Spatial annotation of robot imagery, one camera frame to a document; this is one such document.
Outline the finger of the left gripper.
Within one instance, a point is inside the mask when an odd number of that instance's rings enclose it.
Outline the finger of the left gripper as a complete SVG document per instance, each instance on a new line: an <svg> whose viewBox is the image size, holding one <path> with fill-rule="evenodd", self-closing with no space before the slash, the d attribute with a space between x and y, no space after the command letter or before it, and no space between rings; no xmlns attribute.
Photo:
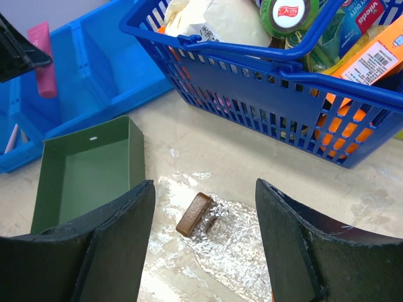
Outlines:
<svg viewBox="0 0 403 302"><path fill-rule="evenodd" d="M34 70L38 52L1 14L1 82Z"/></svg>

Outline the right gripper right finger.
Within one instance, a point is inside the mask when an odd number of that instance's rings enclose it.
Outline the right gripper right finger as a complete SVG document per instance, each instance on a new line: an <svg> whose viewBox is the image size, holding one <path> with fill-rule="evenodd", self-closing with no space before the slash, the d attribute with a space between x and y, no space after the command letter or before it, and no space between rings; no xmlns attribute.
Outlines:
<svg viewBox="0 0 403 302"><path fill-rule="evenodd" d="M402 301L402 239L326 216L256 181L273 301Z"/></svg>

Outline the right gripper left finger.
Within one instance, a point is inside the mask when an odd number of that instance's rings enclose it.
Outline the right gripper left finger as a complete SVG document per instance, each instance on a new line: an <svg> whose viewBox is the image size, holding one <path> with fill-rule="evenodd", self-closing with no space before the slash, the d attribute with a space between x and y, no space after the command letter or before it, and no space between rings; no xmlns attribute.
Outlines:
<svg viewBox="0 0 403 302"><path fill-rule="evenodd" d="M146 180L38 235L1 239L2 301L136 301L156 205Z"/></svg>

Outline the pink toothpaste tube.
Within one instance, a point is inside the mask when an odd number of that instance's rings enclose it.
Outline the pink toothpaste tube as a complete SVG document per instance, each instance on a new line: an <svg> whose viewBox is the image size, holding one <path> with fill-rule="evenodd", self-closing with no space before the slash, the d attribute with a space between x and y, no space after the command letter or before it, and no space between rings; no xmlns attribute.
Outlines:
<svg viewBox="0 0 403 302"><path fill-rule="evenodd" d="M28 40L35 47L35 50L39 51L39 62L34 68L38 93L43 98L55 98L57 96L57 83L48 21L30 28Z"/></svg>

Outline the clear glass tray wooden handles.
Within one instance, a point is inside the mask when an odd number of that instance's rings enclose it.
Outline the clear glass tray wooden handles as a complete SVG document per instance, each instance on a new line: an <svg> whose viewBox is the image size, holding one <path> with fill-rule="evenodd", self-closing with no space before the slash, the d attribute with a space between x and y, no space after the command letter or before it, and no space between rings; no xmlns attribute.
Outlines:
<svg viewBox="0 0 403 302"><path fill-rule="evenodd" d="M196 196L180 174L156 183L156 210L139 301L271 301L256 210L214 193L189 237L176 225Z"/></svg>

